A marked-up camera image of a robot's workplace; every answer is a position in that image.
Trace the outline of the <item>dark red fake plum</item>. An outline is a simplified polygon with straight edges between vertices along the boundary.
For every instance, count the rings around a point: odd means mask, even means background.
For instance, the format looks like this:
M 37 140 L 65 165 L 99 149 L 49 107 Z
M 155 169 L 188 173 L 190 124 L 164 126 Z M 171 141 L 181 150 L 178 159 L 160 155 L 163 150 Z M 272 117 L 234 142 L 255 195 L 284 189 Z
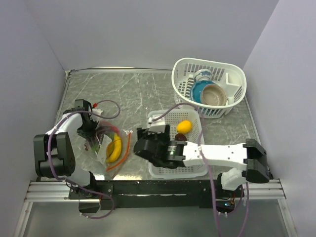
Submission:
M 186 138 L 186 136 L 184 134 L 178 133 L 175 136 L 174 140 L 176 140 L 176 141 L 187 141 L 187 138 Z

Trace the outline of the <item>clear zip top bag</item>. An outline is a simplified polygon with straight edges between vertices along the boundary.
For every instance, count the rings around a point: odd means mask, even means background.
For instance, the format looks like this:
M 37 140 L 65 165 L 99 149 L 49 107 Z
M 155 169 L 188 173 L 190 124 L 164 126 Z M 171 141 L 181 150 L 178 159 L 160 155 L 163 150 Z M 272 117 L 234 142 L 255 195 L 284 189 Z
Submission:
M 106 149 L 107 149 L 107 146 L 114 139 L 114 134 L 115 134 L 114 132 L 109 132 L 109 133 L 106 132 L 101 148 L 97 154 L 93 152 L 92 150 L 87 151 L 89 155 L 92 155 L 93 158 L 95 158 L 98 162 L 100 162 L 105 167 L 105 170 L 109 175 L 114 175 L 122 168 L 122 166 L 128 159 L 129 153 L 130 153 L 131 136 L 132 136 L 133 131 L 124 130 L 124 129 L 123 130 L 119 129 L 119 130 L 120 130 L 119 136 L 121 137 L 121 140 L 122 140 L 122 150 L 121 150 L 120 157 L 115 162 L 112 162 L 112 163 L 106 162 Z

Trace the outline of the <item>yellow fake banana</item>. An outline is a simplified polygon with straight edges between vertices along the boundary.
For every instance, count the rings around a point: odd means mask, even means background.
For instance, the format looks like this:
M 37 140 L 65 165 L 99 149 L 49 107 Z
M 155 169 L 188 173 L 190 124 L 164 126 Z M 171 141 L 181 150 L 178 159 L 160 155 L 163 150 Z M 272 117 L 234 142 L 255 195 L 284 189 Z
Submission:
M 121 155 L 122 140 L 121 137 L 115 133 L 113 141 L 107 146 L 106 149 L 106 162 L 115 162 Z

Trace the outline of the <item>white perforated rectangular basket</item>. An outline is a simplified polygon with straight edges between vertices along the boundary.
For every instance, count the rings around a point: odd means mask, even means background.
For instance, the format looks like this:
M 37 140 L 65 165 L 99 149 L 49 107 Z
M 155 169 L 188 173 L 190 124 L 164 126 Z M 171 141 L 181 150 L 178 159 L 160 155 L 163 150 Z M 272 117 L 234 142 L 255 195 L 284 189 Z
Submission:
M 164 117 L 165 123 L 170 126 L 170 139 L 174 139 L 178 134 L 177 125 L 184 120 L 188 120 L 192 123 L 192 129 L 189 133 L 185 134 L 187 141 L 197 143 L 200 132 L 202 131 L 200 117 L 198 112 L 190 109 L 174 109 Z M 201 177 L 207 174 L 207 168 L 204 163 L 188 167 L 178 167 L 176 169 L 155 167 L 149 163 L 148 168 L 150 175 L 158 179 L 187 179 Z

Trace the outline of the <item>yellow fake lemon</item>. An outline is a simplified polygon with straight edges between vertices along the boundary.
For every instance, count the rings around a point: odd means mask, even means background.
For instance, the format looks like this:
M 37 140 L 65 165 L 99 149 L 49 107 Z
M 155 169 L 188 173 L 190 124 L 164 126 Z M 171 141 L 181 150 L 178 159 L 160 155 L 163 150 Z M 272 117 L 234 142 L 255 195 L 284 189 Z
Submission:
M 193 128 L 192 123 L 189 120 L 183 120 L 177 125 L 177 132 L 181 134 L 189 133 Z

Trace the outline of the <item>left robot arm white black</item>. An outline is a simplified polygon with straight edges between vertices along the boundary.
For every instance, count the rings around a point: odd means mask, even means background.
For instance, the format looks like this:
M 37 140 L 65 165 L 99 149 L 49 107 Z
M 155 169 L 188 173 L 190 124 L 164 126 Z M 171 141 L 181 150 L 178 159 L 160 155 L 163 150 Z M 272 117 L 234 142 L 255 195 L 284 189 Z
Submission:
M 80 192 L 86 198 L 98 193 L 94 175 L 76 165 L 70 137 L 78 135 L 88 146 L 96 139 L 98 122 L 91 117 L 93 106 L 79 99 L 74 107 L 66 110 L 59 123 L 45 134 L 33 139 L 35 171 L 38 177 L 56 178 L 74 186 L 72 191 Z

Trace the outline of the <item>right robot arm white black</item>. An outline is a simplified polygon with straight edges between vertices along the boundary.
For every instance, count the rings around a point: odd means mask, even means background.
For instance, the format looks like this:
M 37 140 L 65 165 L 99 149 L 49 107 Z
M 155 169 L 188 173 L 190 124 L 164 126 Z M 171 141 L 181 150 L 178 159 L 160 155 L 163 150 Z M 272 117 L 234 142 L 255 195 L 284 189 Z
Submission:
M 138 128 L 135 155 L 156 167 L 176 169 L 194 165 L 225 166 L 229 171 L 218 176 L 216 191 L 227 197 L 240 185 L 264 184 L 270 180 L 266 150 L 255 140 L 235 145 L 205 145 L 170 139 L 170 126 L 158 131 Z

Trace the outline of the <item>purple fake grapes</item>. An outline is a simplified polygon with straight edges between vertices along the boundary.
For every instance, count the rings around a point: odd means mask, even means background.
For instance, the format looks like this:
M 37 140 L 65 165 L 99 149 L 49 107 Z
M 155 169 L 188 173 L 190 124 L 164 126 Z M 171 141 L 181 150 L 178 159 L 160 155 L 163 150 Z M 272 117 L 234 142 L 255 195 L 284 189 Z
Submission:
M 100 126 L 96 128 L 94 135 L 86 139 L 85 144 L 84 144 L 85 150 L 86 151 L 92 150 L 93 152 L 97 154 L 101 148 L 106 132 L 107 132 L 106 126 Z

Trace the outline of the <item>red fake pepper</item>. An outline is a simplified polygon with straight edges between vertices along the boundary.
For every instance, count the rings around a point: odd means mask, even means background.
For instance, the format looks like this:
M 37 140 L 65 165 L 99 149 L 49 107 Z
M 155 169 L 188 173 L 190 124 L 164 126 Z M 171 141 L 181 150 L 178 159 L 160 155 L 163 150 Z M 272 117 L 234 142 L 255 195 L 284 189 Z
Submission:
M 99 122 L 99 126 L 101 127 L 101 129 L 107 133 L 109 132 L 114 132 L 117 135 L 120 135 L 120 130 L 114 126 L 113 124 L 111 124 L 110 122 L 107 121 L 100 121 Z

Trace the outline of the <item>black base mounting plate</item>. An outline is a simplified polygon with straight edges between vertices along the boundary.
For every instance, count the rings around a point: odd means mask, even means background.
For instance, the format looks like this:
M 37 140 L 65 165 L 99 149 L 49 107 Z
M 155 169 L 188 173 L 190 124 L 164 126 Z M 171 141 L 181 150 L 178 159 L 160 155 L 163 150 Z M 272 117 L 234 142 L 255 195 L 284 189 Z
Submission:
M 79 211 L 84 214 L 119 208 L 213 208 L 208 180 L 96 181 L 92 192 L 71 184 L 67 187 L 68 198 L 79 201 Z

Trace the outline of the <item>teal bowl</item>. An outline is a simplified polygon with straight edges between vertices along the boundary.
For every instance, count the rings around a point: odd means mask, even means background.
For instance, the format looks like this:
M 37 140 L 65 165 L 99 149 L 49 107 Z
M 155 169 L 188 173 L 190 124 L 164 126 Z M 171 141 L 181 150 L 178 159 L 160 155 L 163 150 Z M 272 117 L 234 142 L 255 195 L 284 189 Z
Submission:
M 214 84 L 211 80 L 201 80 L 195 82 L 190 89 L 190 99 L 201 104 L 201 93 L 203 89 L 210 84 Z

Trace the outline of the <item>beige bowl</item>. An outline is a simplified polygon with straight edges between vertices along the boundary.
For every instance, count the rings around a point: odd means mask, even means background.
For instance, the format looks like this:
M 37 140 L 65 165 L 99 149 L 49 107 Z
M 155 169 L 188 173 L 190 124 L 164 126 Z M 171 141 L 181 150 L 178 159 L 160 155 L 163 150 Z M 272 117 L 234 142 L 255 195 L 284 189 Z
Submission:
M 224 90 L 216 85 L 206 85 L 200 95 L 201 102 L 210 106 L 224 106 L 226 104 L 226 94 Z

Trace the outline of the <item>white oval dish rack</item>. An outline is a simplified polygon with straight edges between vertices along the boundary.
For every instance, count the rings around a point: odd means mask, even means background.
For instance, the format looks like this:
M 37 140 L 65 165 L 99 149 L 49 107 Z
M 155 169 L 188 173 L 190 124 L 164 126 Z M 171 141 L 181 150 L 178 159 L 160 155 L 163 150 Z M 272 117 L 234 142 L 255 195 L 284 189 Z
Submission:
M 224 106 L 200 104 L 190 99 L 190 89 L 195 83 L 193 75 L 200 69 L 209 69 L 213 74 L 211 81 L 224 90 L 227 98 Z M 244 99 L 247 89 L 245 74 L 238 66 L 196 58 L 178 60 L 172 70 L 171 82 L 175 102 L 177 104 L 188 102 L 196 105 L 207 119 L 217 119 L 227 115 L 234 106 Z

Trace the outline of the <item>blue white porcelain cup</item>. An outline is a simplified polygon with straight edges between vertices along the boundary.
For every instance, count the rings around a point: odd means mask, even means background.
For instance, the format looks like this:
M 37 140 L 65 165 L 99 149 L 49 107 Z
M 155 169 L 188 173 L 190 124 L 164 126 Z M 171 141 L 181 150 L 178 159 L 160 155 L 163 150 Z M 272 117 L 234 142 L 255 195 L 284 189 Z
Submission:
M 193 75 L 194 82 L 199 82 L 203 80 L 212 80 L 213 74 L 209 69 L 200 69 L 196 71 Z

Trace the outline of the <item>aluminium frame rail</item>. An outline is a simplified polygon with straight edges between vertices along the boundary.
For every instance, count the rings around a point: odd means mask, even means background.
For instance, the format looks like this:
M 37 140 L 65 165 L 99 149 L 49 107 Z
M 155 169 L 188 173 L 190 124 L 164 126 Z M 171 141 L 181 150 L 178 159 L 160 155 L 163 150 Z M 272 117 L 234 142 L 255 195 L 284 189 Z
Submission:
M 248 186 L 251 200 L 286 199 L 280 180 Z M 63 182 L 31 182 L 24 202 L 85 202 L 83 198 L 70 199 L 69 192 L 70 188 Z

